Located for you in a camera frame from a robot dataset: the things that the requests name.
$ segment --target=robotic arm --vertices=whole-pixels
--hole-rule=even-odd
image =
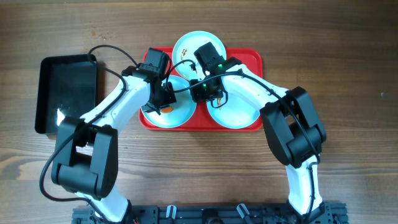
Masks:
[[[326,140],[326,132],[304,89],[297,87],[289,91],[272,85],[250,72],[238,59],[224,60],[211,43],[200,47],[195,52],[195,56],[204,73],[207,74],[204,81],[226,72],[243,73],[274,90],[299,116],[318,154],[321,153],[321,144]],[[90,199],[103,214],[102,220],[107,220],[107,222],[134,223],[131,203],[120,195],[114,186],[118,173],[118,134],[139,108],[148,113],[159,113],[161,108],[175,103],[171,83],[168,83],[167,87],[162,85],[160,79],[165,74],[168,60],[167,54],[156,49],[149,49],[144,63],[139,64],[138,67],[125,69],[122,75],[127,83],[127,91],[122,98],[101,119],[67,144],[53,161],[53,183],[61,185],[65,190],[79,197]],[[191,80],[190,84],[194,85],[198,82],[198,80]],[[115,90],[102,103],[84,114],[81,119],[65,118],[58,127],[57,145],[82,127],[85,121],[91,120],[99,111],[107,107],[109,102],[120,94],[122,87],[122,82],[119,82]],[[289,114],[277,97],[254,80],[239,75],[212,78],[206,81],[206,86],[197,85],[191,89],[192,99],[195,102],[214,100],[222,97],[225,92],[239,96],[261,112],[268,145],[276,158],[286,166],[291,207],[300,216],[319,210],[322,198],[318,192],[317,165],[312,166],[313,175],[308,171],[309,164],[316,162],[317,159],[297,128],[297,124],[287,124],[285,118]],[[93,144],[92,156],[76,152],[76,146],[86,144]],[[312,191],[314,191],[315,200],[309,211]],[[313,217],[311,220],[314,220],[317,213],[314,211],[311,217]]]

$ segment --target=orange object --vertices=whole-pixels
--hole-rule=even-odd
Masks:
[[[162,113],[170,113],[171,111],[173,111],[173,108],[171,106],[160,109],[160,112]]]

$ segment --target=wooden surface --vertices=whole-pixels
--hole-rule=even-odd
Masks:
[[[0,4],[0,223],[69,223],[82,204],[39,192],[55,145],[34,131],[41,60],[111,44],[141,61],[149,47],[173,46],[193,30],[256,49],[269,82],[305,88],[328,135],[323,199],[347,203],[351,223],[398,223],[397,1],[43,2]],[[129,65],[113,50],[95,54],[118,72]],[[101,76],[103,95],[116,82]],[[117,184],[135,205],[284,202],[289,194],[263,130],[155,132],[137,115],[119,137]],[[71,196],[49,175],[45,186]]]

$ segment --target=white plate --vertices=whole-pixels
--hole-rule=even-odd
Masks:
[[[217,107],[217,100],[213,100],[213,106]],[[207,110],[210,116],[221,126],[231,129],[245,128],[254,123],[260,117],[260,111],[240,99],[234,94],[229,93],[228,102],[221,108],[214,109],[210,101],[207,102]]]
[[[205,32],[205,31],[193,31],[182,36],[173,48],[173,64],[177,64],[182,60],[190,59],[193,60],[196,64],[197,73],[192,71],[190,62],[185,62],[182,65],[177,66],[175,69],[178,74],[181,75],[186,80],[191,79],[203,79],[205,74],[203,74],[201,66],[198,63],[198,60],[194,56],[194,52],[198,50],[204,44],[211,42],[217,52],[226,59],[226,51],[223,43],[217,38],[215,35]]]
[[[171,75],[169,82],[173,84],[174,90],[180,90],[182,88],[189,87],[189,82],[181,77]],[[183,123],[187,122],[195,112],[197,104],[192,101],[189,90],[181,93],[175,93],[176,103],[172,103],[173,111],[170,113],[161,113],[158,115],[156,112],[142,114],[145,118],[153,125],[160,128],[175,128]]]

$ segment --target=black tray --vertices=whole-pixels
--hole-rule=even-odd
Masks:
[[[62,116],[79,118],[97,105],[98,71],[87,55],[47,57],[40,67],[35,130],[55,134]]]

